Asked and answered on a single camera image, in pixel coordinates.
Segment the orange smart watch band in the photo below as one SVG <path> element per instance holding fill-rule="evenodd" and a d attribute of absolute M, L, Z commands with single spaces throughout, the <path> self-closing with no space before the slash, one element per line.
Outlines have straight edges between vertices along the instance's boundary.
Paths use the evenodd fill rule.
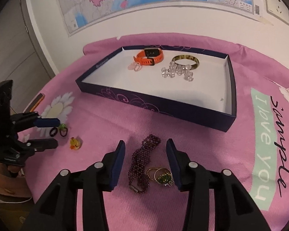
<path fill-rule="evenodd" d="M 142 66 L 154 66 L 164 60 L 164 54 L 160 48 L 145 48 L 134 56 L 134 61 Z"/>

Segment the tortoiseshell bangle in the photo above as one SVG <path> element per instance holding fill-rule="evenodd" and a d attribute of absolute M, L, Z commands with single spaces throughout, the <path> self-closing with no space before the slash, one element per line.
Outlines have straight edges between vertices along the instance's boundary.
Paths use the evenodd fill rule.
<path fill-rule="evenodd" d="M 172 62 L 176 64 L 177 66 L 190 66 L 190 70 L 194 70 L 199 67 L 200 61 L 198 58 L 196 58 L 193 55 L 188 55 L 188 54 L 181 54 L 181 55 L 176 55 L 175 57 L 172 58 Z"/>

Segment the black orange smartphone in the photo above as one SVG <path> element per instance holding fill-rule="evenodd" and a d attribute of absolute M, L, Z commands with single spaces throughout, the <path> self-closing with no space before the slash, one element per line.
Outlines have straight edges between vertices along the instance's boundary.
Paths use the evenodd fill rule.
<path fill-rule="evenodd" d="M 45 94 L 40 93 L 38 94 L 33 101 L 26 107 L 24 110 L 24 113 L 34 112 L 35 109 L 38 107 L 38 105 L 42 102 L 42 100 L 45 98 Z"/>

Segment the pink sweater left sleeve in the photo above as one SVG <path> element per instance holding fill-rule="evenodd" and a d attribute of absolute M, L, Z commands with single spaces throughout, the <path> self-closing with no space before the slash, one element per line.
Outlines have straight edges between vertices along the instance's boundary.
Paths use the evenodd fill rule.
<path fill-rule="evenodd" d="M 32 199 L 22 167 L 0 163 L 0 196 L 24 201 Z"/>

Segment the pink floral bed sheet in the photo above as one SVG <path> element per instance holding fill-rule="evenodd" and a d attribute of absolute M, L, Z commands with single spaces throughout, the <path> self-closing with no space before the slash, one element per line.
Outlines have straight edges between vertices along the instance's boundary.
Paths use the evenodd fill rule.
<path fill-rule="evenodd" d="M 98 95 L 81 92 L 76 79 L 123 46 L 184 46 L 228 54 L 234 69 L 237 117 L 227 132 L 214 130 L 169 115 L 142 109 Z M 69 136 L 81 138 L 82 147 L 70 149 L 67 138 L 59 147 L 30 157 L 26 182 L 38 200 L 63 168 L 80 171 L 123 140 L 126 159 L 118 187 L 105 195 L 111 230 L 179 230 L 187 194 L 154 184 L 143 196 L 128 188 L 132 153 L 149 134 L 161 138 L 151 165 L 166 165 L 165 144 L 176 146 L 207 169 L 228 168 L 244 185 L 272 230 L 289 221 L 289 70 L 274 59 L 240 44 L 179 33 L 148 33 L 111 38 L 84 46 L 84 55 L 42 88 L 37 107 L 48 115 L 56 104 Z"/>

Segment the grey wooden door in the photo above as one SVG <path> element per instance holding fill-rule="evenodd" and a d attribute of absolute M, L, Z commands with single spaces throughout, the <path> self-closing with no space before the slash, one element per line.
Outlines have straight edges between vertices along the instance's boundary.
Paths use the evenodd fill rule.
<path fill-rule="evenodd" d="M 38 43 L 26 0 L 9 0 L 0 12 L 0 82 L 13 80 L 12 112 L 23 112 L 54 76 Z"/>

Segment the dark blue box tray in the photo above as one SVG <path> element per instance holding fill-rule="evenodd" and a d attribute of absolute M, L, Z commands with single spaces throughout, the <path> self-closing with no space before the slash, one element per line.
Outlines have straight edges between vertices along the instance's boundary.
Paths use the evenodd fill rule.
<path fill-rule="evenodd" d="M 236 84 L 229 55 L 207 49 L 161 46 L 164 60 L 133 71 L 142 45 L 123 46 L 83 73 L 76 83 L 82 92 L 226 132 L 237 115 Z M 199 60 L 192 80 L 182 75 L 164 78 L 173 57 Z"/>

